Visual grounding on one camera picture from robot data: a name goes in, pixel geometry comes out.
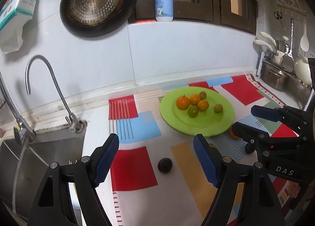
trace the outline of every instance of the blue gripper pad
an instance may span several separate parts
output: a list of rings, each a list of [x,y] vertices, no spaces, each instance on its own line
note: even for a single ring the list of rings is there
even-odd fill
[[[261,107],[257,105],[254,105],[251,108],[250,112],[253,116],[263,118],[272,122],[278,122],[282,119],[282,116],[279,114],[278,110]]]
[[[95,167],[95,178],[93,181],[95,187],[104,182],[106,179],[111,163],[113,162],[119,148],[118,136],[116,134],[111,134],[105,144],[99,148],[101,148],[100,152],[102,152],[103,155],[100,154],[100,152],[98,154],[98,163]]]
[[[207,181],[212,183],[213,186],[215,188],[217,188],[219,186],[219,183],[220,183],[220,181],[217,177],[217,168],[216,168],[215,163],[213,162],[212,158],[210,157],[209,153],[207,152],[204,144],[205,143],[203,143],[201,141],[201,139],[199,138],[199,135],[196,135],[194,137],[193,147],[194,147],[195,153],[198,157],[198,160],[201,164],[201,167],[204,171],[204,174],[207,178]]]

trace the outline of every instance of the black frying pan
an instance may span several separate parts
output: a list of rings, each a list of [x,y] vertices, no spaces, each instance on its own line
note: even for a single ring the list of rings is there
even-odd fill
[[[71,0],[61,0],[60,17],[66,29],[80,37],[97,37],[114,31],[128,20],[134,11],[137,0],[121,0],[120,4],[105,20],[98,23],[85,23],[71,16]]]

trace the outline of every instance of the blue rubber pad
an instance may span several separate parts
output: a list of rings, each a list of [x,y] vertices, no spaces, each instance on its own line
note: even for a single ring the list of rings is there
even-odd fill
[[[269,121],[278,122],[282,119],[278,110],[254,105],[250,112],[253,116],[263,118]]]
[[[198,160],[201,164],[201,167],[204,171],[204,174],[207,178],[207,181],[212,183],[213,186],[217,188],[219,185],[219,179],[216,174],[217,170],[215,164],[212,161],[210,155],[208,154],[206,148],[202,144],[201,140],[198,138],[198,136],[194,137],[193,147],[198,157]]]
[[[112,139],[111,144],[104,152],[102,158],[100,159],[99,163],[96,166],[96,174],[94,179],[94,184],[98,186],[100,183],[104,182],[106,176],[109,172],[111,167],[111,163],[113,162],[116,153],[119,148],[119,138],[117,135]]]

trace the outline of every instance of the green plate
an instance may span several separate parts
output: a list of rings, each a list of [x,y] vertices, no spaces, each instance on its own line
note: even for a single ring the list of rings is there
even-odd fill
[[[192,94],[199,94],[201,91],[207,93],[206,101],[209,102],[208,110],[199,112],[198,116],[191,118],[187,110],[180,110],[176,106],[178,97],[185,95],[190,97]],[[214,105],[222,104],[223,112],[215,113]],[[215,91],[202,87],[182,87],[166,94],[160,104],[160,111],[163,119],[174,129],[195,136],[203,134],[205,137],[215,136],[228,130],[234,123],[234,109],[229,101]]]

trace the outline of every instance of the sink basin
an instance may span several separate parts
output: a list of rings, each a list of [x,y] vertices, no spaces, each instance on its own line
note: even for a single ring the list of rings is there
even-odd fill
[[[25,222],[48,166],[52,162],[74,164],[82,157],[85,131],[86,127],[79,134],[63,129],[38,134],[23,146],[14,140],[0,146],[0,175],[4,179],[0,179],[0,198]],[[75,212],[80,219],[80,211]]]

